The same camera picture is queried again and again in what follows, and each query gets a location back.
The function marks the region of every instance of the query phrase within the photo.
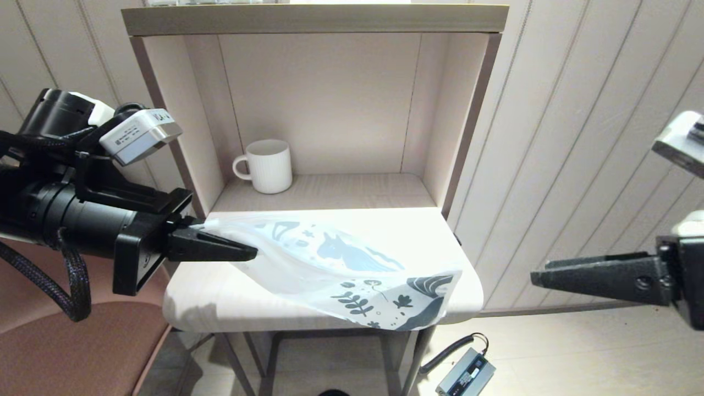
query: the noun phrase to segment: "plastic bag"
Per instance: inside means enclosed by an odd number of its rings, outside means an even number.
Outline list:
[[[372,328],[434,325],[462,274],[455,263],[414,260],[413,249],[424,247],[408,246],[400,262],[383,240],[365,241],[310,216],[252,215],[202,227],[257,247],[255,260],[232,264],[271,293]]]

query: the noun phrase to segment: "cabinet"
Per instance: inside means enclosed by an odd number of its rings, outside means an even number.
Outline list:
[[[134,8],[123,18],[194,209],[451,203],[507,6]],[[232,175],[255,140],[291,145],[294,184],[265,196]]]

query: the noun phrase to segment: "brown chair seat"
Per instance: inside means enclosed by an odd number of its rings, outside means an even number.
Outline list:
[[[4,241],[68,289],[61,255]],[[0,395],[133,395],[168,333],[168,275],[136,297],[112,294],[112,261],[85,257],[93,307],[73,323],[38,287],[0,260]]]

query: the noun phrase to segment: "wooden shelf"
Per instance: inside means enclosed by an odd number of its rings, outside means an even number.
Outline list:
[[[258,4],[129,8],[131,36],[241,33],[502,32],[508,6]]]
[[[256,192],[240,179],[227,184],[213,212],[307,209],[436,207],[423,182],[409,173],[372,175],[295,175],[279,194]]]

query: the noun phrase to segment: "black cable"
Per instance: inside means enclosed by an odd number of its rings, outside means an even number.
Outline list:
[[[27,257],[0,242],[0,258],[7,261],[27,279],[31,280],[44,294],[48,295],[74,322],[82,321],[90,315],[91,297],[88,268],[78,252],[67,246],[63,240],[65,228],[57,232],[57,245],[63,254],[63,263],[68,272],[69,296],[61,286],[51,279]]]
[[[62,140],[77,140],[78,138],[87,135],[89,132],[91,132],[95,128],[96,127],[91,125],[88,128],[83,128],[81,130],[77,130],[76,132],[69,133],[68,135],[64,135],[61,137],[61,139]]]
[[[474,337],[479,338],[480,340],[484,341],[486,344],[486,347],[482,350],[482,354],[485,355],[486,352],[489,350],[489,339],[487,336],[481,333],[472,333],[466,337],[462,337],[461,339],[455,341],[450,345],[449,347],[445,348],[442,352],[438,353],[437,356],[435,356],[433,359],[431,359],[429,362],[424,364],[423,366],[418,369],[418,373],[425,375],[428,374],[430,371],[433,371],[435,367],[437,367],[438,364],[440,364],[443,360],[445,360],[450,354],[454,351],[456,351],[458,348],[463,347],[466,344],[469,344],[470,342],[474,341]]]
[[[34,136],[14,135],[0,130],[0,144],[20,149],[53,151],[65,148],[70,143],[58,139],[38,139]]]

